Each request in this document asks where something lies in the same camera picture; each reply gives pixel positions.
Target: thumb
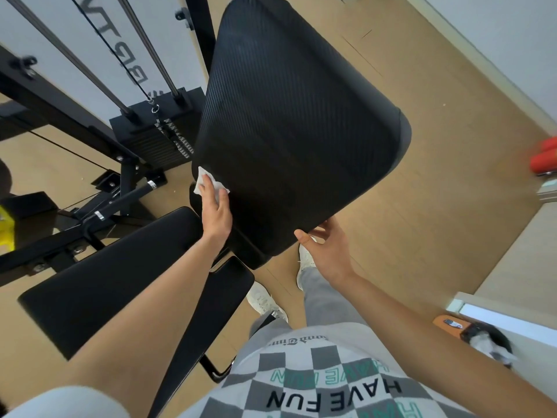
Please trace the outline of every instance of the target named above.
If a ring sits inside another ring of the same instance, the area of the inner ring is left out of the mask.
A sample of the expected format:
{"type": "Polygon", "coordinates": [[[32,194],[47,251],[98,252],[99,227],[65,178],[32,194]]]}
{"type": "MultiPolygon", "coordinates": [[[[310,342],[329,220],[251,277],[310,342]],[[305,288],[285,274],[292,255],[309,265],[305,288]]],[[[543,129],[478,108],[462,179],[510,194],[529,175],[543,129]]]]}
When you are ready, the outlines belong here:
{"type": "Polygon", "coordinates": [[[298,242],[303,245],[305,249],[312,252],[312,250],[319,245],[316,241],[314,241],[309,234],[304,232],[303,230],[296,229],[294,231],[294,236],[298,239],[298,242]]]}

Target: white shoe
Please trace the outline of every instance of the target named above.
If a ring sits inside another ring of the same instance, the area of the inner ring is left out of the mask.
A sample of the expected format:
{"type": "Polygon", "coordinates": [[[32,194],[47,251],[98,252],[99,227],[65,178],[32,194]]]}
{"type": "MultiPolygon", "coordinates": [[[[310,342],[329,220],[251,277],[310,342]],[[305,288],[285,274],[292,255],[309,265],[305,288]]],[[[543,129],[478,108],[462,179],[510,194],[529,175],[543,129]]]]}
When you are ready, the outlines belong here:
{"type": "Polygon", "coordinates": [[[284,309],[277,305],[273,297],[269,295],[269,292],[261,283],[254,281],[254,285],[247,293],[246,299],[251,307],[259,312],[261,316],[269,311],[273,311],[273,316],[275,318],[282,318],[284,321],[288,322],[288,316],[284,312],[284,309]]]}
{"type": "Polygon", "coordinates": [[[302,286],[300,285],[300,276],[302,275],[302,271],[309,267],[315,267],[315,261],[310,254],[310,251],[304,248],[302,244],[298,248],[298,252],[300,253],[300,270],[298,271],[298,275],[296,276],[296,284],[298,285],[298,289],[303,291],[302,286]]]}

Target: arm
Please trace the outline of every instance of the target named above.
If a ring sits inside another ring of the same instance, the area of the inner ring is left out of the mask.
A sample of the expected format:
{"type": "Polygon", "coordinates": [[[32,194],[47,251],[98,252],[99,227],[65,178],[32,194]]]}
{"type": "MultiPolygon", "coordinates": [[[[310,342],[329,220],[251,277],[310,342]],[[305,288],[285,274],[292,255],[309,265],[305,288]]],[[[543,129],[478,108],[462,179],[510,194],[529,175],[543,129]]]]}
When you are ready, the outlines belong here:
{"type": "Polygon", "coordinates": [[[366,320],[405,372],[482,418],[554,417],[557,404],[516,374],[452,337],[354,272],[335,217],[310,234],[296,230],[315,265],[366,320]]]}
{"type": "Polygon", "coordinates": [[[211,180],[203,182],[202,238],[75,354],[59,386],[93,387],[133,418],[147,416],[232,227],[228,194],[221,189],[217,206],[211,180]]]}

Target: gray pants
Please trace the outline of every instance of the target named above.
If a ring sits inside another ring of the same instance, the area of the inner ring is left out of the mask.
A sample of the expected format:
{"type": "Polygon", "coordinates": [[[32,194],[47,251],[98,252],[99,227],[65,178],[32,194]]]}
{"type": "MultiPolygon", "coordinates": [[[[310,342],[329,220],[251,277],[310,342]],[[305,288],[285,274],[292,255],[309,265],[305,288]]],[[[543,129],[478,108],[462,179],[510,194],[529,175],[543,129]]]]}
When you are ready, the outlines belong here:
{"type": "MultiPolygon", "coordinates": [[[[331,287],[317,268],[309,267],[302,271],[300,286],[303,287],[303,306],[306,310],[308,327],[338,323],[367,325],[352,304],[331,287]]],[[[257,329],[271,312],[263,314],[254,321],[249,330],[249,340],[238,352],[234,365],[239,364],[248,355],[261,349],[275,337],[292,331],[290,325],[282,318],[272,321],[258,331],[257,329]]]]}

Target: checkered pattern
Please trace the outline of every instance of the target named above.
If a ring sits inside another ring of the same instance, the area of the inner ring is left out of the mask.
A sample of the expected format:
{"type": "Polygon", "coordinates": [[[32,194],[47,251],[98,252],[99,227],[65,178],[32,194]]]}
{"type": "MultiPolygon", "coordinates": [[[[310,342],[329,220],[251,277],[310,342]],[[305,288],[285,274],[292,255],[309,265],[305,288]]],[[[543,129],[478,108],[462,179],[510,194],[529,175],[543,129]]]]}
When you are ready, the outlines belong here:
{"type": "Polygon", "coordinates": [[[181,418],[474,416],[440,398],[379,361],[312,336],[271,342],[181,418]]]}

